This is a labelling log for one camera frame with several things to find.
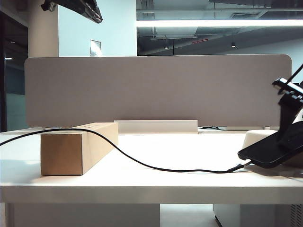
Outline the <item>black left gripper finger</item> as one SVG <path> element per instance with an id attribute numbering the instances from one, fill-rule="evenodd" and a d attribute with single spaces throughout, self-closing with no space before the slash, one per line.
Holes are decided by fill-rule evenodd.
<path id="1" fill-rule="evenodd" d="M 55 3 L 82 15 L 95 23 L 101 23 L 103 21 L 100 9 L 95 0 L 56 0 Z"/>

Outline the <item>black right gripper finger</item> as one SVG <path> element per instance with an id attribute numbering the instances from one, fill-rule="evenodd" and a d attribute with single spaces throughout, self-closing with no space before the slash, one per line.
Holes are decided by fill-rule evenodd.
<path id="1" fill-rule="evenodd" d="M 278 132 L 279 144 L 288 149 L 303 147 L 303 122 L 293 123 L 303 107 L 301 95 L 285 94 L 280 99 L 280 128 Z"/>

